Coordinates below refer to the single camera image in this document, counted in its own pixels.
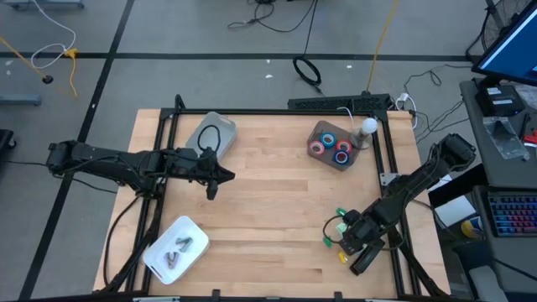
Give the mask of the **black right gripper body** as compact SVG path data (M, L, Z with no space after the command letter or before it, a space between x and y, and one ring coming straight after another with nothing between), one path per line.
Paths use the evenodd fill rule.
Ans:
M376 222L369 216L357 212L357 220L354 224L354 247L358 250L364 247L373 247L380 250L386 249L385 241L381 239L380 231Z

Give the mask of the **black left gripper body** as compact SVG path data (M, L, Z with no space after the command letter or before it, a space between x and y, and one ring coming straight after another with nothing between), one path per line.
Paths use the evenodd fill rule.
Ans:
M189 176L192 176L194 180L207 185L210 180L216 180L215 167L213 170L203 170L197 165L198 154L193 148L182 148L179 151L180 167L188 172Z

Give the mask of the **black stapler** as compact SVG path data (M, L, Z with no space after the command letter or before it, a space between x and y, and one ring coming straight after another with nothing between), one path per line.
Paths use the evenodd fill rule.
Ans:
M366 246L357 259L350 265L350 271L357 276L364 273L377 255L383 250L383 247L384 243Z

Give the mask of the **clear smoky plastic bin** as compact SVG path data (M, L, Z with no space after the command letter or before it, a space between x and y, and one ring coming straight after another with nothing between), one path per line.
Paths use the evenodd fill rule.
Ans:
M349 133L347 130L339 128L338 126L332 123L329 123L327 121L321 120L315 125L310 136L307 139L307 143L306 143L307 154L311 158L316 159L322 162L323 164L331 166L332 168L337 169L339 171L345 171L349 169L356 161L357 156L360 152L360 149L352 147L352 152L349 154L350 156L349 163L347 165L339 165L333 161L333 156L334 156L334 153L336 152L336 144L332 148L325 148L325 152L322 155L314 155L310 151L310 148L309 148L310 143L312 141L320 141L320 137L323 133L333 133L336 137L336 142L341 139L348 139L351 142L352 134Z

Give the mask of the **white plastic bin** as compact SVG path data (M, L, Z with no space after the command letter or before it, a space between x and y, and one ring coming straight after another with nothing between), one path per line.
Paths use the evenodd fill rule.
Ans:
M181 253L175 241L191 237L193 243ZM194 265L210 246L209 237L188 217L180 216L144 253L143 262L162 284L172 284ZM174 269L164 260L167 252L179 252L180 258Z

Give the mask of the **white box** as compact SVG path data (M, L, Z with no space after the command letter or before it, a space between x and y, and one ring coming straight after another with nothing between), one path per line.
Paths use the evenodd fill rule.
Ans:
M445 227L450 227L477 212L472 203L464 195L461 195L442 206L436 207L435 213Z

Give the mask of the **yellow and blue object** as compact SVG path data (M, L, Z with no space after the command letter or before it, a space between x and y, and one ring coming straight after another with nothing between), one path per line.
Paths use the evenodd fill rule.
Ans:
M481 217L475 216L463 221L461 223L461 232L468 238L482 240L485 235Z

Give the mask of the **black perforated metal box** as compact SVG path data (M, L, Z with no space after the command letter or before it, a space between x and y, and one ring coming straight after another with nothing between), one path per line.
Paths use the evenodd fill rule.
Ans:
M389 108L389 94L362 94L357 96L331 96L295 98L288 100L288 109L303 111L330 111L346 107L352 112L385 111Z

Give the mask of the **grey chair seat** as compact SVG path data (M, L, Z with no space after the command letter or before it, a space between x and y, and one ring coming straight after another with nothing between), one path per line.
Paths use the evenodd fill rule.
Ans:
M481 301L508 302L507 296L499 286L496 274L489 266L470 269L469 276Z

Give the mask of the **white power adapter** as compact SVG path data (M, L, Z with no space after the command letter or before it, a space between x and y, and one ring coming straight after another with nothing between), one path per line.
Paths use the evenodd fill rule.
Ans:
M410 104L410 109L404 107L407 103ZM412 116L412 128L416 129L418 120L416 117L417 107L414 99L407 92L402 92L399 97L394 101L394 105L398 111L407 111L410 113L410 115Z

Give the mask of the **grey desk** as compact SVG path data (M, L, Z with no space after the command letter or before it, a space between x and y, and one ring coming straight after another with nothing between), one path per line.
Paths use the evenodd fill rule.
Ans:
M475 98L478 93L476 83L462 81L459 87L488 184L501 188L537 190L537 148L524 145L529 154L527 159L522 156L505 159L483 126L482 111Z

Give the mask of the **rainbow backlit keyboard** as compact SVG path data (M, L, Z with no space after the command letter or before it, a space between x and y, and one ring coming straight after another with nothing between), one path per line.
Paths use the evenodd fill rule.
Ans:
M487 193L485 206L496 237L537 237L537 193Z

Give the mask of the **clear plastic bag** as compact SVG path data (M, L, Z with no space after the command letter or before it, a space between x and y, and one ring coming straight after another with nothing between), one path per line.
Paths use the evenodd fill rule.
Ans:
M503 159L530 159L529 152L520 141L507 117L484 117L482 124Z

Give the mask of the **small black computer box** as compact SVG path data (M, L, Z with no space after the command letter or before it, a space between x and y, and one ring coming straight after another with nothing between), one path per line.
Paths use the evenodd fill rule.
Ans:
M476 99L484 117L512 117L525 109L513 86L480 88Z

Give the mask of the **black aluminium table frame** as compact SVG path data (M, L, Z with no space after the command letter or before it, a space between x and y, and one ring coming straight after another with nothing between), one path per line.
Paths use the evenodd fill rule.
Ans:
M396 298L422 294L404 258L380 253L357 276L339 261L338 247L327 247L323 232L333 228L337 208L362 210L380 196L379 174L407 174L420 165L410 116L389 112L378 144L362 151L357 163L337 171L305 151L314 126L325 120L348 128L344 112L284 109L228 109L237 139L222 160L236 177L209 201L202 187L171 180L161 201L159 226L190 217L209 237L210 246L179 281L165 285L139 263L126 290L151 294L328 298Z

